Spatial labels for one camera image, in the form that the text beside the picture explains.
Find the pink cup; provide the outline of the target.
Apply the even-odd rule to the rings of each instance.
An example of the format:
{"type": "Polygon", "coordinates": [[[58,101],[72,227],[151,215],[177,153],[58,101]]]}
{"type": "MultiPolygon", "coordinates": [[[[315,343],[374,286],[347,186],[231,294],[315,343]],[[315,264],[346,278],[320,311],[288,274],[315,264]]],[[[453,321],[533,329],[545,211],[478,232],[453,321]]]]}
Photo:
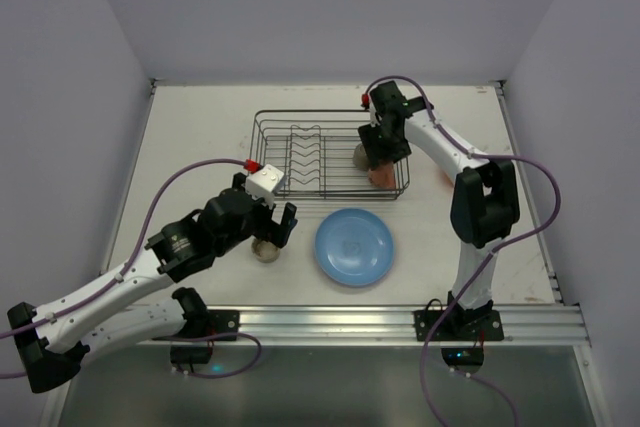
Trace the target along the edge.
{"type": "Polygon", "coordinates": [[[394,163],[382,162],[368,170],[369,182],[376,188],[393,190],[396,188],[394,163]]]}

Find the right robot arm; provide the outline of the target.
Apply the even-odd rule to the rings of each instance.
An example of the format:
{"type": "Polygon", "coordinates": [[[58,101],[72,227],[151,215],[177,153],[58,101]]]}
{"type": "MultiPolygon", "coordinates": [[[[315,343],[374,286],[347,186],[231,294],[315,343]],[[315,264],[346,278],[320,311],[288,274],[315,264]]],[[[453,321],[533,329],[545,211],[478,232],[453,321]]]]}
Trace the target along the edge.
{"type": "Polygon", "coordinates": [[[443,313],[425,311],[420,321],[433,335],[460,335],[493,312],[495,249],[520,219],[515,166],[510,160],[488,159],[449,132],[425,94],[406,98],[391,76],[366,89],[362,106],[370,120],[358,134],[373,184],[387,187],[394,165],[413,147],[453,184],[450,223],[461,242],[457,275],[443,313]]]}

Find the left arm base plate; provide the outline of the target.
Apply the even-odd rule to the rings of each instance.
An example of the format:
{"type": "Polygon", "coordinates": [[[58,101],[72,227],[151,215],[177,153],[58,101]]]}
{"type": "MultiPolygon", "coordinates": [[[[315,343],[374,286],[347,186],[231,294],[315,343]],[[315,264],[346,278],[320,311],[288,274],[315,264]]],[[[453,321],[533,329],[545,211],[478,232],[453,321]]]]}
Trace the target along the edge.
{"type": "Polygon", "coordinates": [[[185,315],[185,325],[175,334],[156,340],[175,342],[236,341],[240,327],[240,312],[232,309],[205,310],[185,315]]]}

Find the orange white bowl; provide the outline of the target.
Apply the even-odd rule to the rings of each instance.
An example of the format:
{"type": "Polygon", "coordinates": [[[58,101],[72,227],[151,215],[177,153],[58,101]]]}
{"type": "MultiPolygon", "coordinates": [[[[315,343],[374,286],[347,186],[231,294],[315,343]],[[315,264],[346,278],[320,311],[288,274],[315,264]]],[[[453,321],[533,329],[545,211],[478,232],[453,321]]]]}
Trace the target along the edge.
{"type": "Polygon", "coordinates": [[[455,180],[452,179],[444,170],[440,170],[440,177],[444,185],[453,188],[455,180]]]}

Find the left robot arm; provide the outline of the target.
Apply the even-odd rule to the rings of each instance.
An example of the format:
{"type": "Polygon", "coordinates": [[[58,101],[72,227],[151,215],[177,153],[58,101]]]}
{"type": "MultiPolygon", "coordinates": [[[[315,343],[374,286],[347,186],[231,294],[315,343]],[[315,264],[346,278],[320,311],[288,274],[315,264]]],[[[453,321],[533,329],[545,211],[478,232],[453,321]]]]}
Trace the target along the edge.
{"type": "Polygon", "coordinates": [[[148,309],[136,301],[210,268],[249,238],[286,246],[296,226],[296,207],[282,219],[273,213],[285,174],[272,165],[237,173],[231,187],[184,218],[167,224],[116,270],[55,301],[21,302],[7,312],[13,338],[34,393],[53,390],[75,377],[83,360],[116,342],[153,337],[196,338],[208,330],[208,314],[192,288],[148,309]]]}

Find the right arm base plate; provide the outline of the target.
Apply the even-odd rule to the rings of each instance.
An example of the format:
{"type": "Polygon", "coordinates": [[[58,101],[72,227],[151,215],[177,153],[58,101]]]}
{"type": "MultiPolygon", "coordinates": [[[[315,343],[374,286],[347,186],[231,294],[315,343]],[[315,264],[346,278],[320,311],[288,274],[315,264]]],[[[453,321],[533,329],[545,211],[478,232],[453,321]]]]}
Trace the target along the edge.
{"type": "MultiPolygon", "coordinates": [[[[416,339],[424,342],[448,306],[432,299],[426,306],[414,310],[413,327],[416,339]]],[[[505,338],[500,313],[489,301],[477,309],[465,309],[455,304],[451,312],[438,325],[430,337],[436,342],[502,341],[505,338]]]]}

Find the speckled grey cup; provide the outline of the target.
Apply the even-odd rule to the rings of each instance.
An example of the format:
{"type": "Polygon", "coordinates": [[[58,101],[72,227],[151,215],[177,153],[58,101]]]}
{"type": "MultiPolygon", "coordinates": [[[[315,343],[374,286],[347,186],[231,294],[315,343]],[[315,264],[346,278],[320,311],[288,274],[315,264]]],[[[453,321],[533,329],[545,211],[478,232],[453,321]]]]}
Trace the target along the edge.
{"type": "Polygon", "coordinates": [[[253,256],[261,263],[273,263],[280,255],[280,249],[273,243],[254,239],[251,244],[251,252],[253,256]]]}

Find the blue plate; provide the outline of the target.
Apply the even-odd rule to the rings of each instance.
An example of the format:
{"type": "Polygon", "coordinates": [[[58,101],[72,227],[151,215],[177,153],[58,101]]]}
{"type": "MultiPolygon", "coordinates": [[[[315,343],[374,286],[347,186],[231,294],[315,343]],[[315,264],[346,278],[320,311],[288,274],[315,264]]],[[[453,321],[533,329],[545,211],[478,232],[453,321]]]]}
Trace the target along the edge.
{"type": "Polygon", "coordinates": [[[391,230],[380,217],[360,208],[329,214],[316,230],[313,247],[321,271],[347,287],[373,285],[386,277],[394,264],[391,230]]]}

